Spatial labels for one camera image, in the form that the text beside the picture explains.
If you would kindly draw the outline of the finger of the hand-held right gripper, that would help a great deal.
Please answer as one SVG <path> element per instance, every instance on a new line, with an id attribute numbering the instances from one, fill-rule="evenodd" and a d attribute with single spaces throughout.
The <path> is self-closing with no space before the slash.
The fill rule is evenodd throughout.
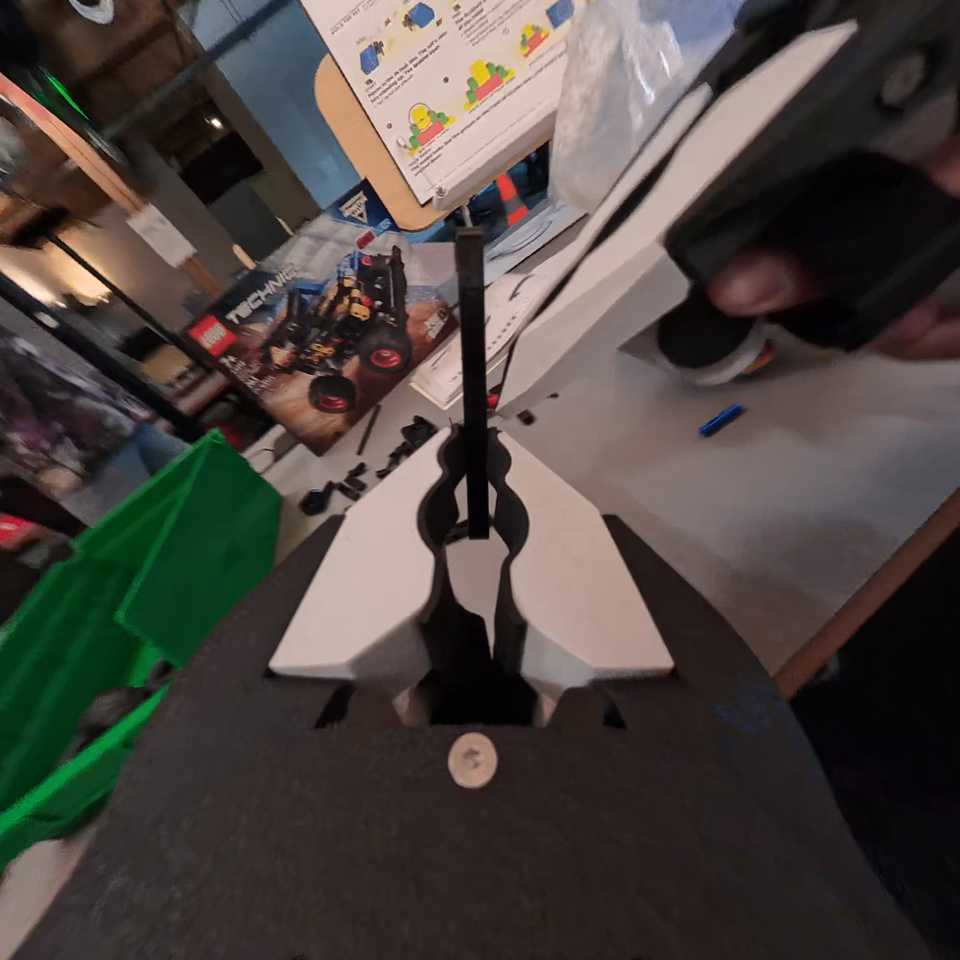
<path id="1" fill-rule="evenodd" d="M 807 31 L 725 92 L 713 89 L 707 144 L 714 148 L 714 179 L 654 244 L 628 255 L 615 245 L 625 235 L 618 232 L 582 262 L 568 284 L 550 286 L 534 300 L 510 350 L 498 414 L 519 414 L 552 390 L 549 382 L 564 362 L 615 350 L 685 300 L 692 284 L 667 252 L 666 234 L 719 186 L 721 176 L 857 32 L 857 21 Z"/>
<path id="2" fill-rule="evenodd" d="M 582 233 L 564 253 L 552 289 L 569 284 L 589 256 L 616 234 L 628 256 L 663 238 L 714 179 L 714 147 L 708 143 L 714 90 L 702 83 L 685 95 L 630 163 Z"/>

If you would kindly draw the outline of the clear plastic bag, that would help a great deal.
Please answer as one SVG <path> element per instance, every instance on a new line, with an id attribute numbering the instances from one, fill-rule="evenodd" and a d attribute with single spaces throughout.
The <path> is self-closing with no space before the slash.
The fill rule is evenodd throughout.
<path id="1" fill-rule="evenodd" d="M 735 30 L 743 1 L 595 1 L 574 16 L 550 196 L 591 213 Z"/>

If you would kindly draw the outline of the round black white container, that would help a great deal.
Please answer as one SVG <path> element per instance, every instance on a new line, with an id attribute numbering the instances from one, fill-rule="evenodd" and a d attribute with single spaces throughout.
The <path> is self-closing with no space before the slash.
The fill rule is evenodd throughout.
<path id="1" fill-rule="evenodd" d="M 654 342 L 658 359 L 702 387 L 749 378 L 775 357 L 763 320 L 728 315 L 701 289 L 659 319 Z"/>

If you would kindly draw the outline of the long black lego beam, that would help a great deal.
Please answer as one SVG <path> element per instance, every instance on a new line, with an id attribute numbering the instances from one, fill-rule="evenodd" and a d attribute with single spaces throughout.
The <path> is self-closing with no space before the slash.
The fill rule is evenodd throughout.
<path id="1" fill-rule="evenodd" d="M 466 529 L 471 540 L 486 541 L 490 511 L 483 231 L 472 226 L 459 230 L 454 255 L 459 290 Z"/>

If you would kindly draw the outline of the printed instruction sheet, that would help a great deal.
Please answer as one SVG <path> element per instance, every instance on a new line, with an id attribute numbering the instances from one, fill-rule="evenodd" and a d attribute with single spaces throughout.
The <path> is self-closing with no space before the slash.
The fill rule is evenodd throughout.
<path id="1" fill-rule="evenodd" d="M 437 209 L 551 136 L 588 2 L 302 2 L 390 160 Z"/>

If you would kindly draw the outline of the green fabric bag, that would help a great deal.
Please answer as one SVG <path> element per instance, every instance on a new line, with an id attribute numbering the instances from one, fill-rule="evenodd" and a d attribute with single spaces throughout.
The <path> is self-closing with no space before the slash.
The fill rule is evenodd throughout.
<path id="1" fill-rule="evenodd" d="M 272 569 L 282 496 L 211 431 L 2 627 L 1 866 L 109 800 L 174 670 Z"/>

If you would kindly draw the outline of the wooden beam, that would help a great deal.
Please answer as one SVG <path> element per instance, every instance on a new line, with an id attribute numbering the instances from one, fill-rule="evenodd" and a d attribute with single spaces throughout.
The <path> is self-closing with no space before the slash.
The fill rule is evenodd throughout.
<path id="1" fill-rule="evenodd" d="M 98 189 L 127 218 L 143 207 L 150 205 L 133 186 L 114 169 L 108 158 L 89 140 L 66 125 L 48 107 L 28 94 L 22 87 L 5 75 L 1 76 L 2 100 L 22 114 L 35 126 L 44 138 L 64 154 L 66 162 L 59 166 L 58 175 L 79 172 Z M 182 267 L 183 272 L 194 287 L 210 297 L 219 295 L 224 284 L 219 282 L 210 269 L 201 261 L 197 253 Z"/>

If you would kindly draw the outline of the person's right hand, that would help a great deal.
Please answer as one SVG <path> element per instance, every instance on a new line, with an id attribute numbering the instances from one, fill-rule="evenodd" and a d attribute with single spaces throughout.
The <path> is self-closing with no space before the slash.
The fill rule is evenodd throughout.
<path id="1" fill-rule="evenodd" d="M 816 275 L 800 260 L 762 249 L 738 253 L 708 284 L 707 295 L 732 317 L 779 314 L 827 299 Z M 956 361 L 958 309 L 931 294 L 868 342 L 866 349 L 905 362 Z"/>

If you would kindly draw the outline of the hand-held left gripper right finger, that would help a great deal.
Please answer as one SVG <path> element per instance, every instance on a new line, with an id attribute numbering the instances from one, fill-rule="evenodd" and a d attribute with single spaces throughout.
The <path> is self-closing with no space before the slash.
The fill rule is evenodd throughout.
<path id="1" fill-rule="evenodd" d="M 507 548 L 494 661 L 534 694 L 534 724 L 606 682 L 661 679 L 675 662 L 600 510 L 517 440 L 488 432 L 493 530 Z"/>

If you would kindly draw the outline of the lego truck set box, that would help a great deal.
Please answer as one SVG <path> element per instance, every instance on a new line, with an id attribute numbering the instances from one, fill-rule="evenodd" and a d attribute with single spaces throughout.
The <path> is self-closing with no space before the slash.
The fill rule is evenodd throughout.
<path id="1" fill-rule="evenodd" d="M 456 287 L 453 244 L 411 240 L 362 181 L 185 336 L 321 456 L 456 330 Z"/>

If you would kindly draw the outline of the orange traffic cone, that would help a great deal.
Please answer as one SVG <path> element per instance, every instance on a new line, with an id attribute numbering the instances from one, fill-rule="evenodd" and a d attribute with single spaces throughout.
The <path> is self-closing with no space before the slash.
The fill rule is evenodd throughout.
<path id="1" fill-rule="evenodd" d="M 510 174 L 498 175 L 495 181 L 503 205 L 508 228 L 513 228 L 529 215 L 529 208 L 521 197 Z"/>

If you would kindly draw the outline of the white stand base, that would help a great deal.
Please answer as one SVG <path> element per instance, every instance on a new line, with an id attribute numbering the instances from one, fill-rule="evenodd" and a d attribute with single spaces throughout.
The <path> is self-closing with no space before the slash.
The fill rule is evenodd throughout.
<path id="1" fill-rule="evenodd" d="M 486 248 L 486 265 L 511 258 L 521 262 L 585 216 L 583 210 L 546 199 Z"/>

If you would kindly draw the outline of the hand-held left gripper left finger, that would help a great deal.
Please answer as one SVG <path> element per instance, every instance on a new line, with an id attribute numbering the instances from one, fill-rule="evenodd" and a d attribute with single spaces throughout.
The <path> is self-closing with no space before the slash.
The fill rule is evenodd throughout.
<path id="1" fill-rule="evenodd" d="M 459 520 L 460 430 L 441 429 L 342 517 L 269 661 L 280 678 L 383 692 L 403 719 L 433 667 L 425 621 Z"/>

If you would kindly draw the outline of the white paper note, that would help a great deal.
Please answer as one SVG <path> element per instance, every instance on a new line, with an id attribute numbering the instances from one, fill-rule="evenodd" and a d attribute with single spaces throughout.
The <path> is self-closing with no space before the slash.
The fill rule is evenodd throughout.
<path id="1" fill-rule="evenodd" d="M 154 204 L 130 214 L 126 224 L 171 268 L 183 267 L 197 254 L 196 247 Z"/>

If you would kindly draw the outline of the open lego instruction booklet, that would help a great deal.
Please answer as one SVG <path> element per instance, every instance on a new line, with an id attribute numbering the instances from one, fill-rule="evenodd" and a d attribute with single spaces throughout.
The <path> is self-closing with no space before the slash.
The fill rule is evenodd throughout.
<path id="1" fill-rule="evenodd" d="M 486 373 L 505 362 L 511 343 L 525 324 L 534 300 L 551 283 L 545 274 L 505 274 L 485 291 Z M 461 337 L 456 331 L 419 364 L 411 388 L 441 411 L 449 410 L 462 397 Z"/>

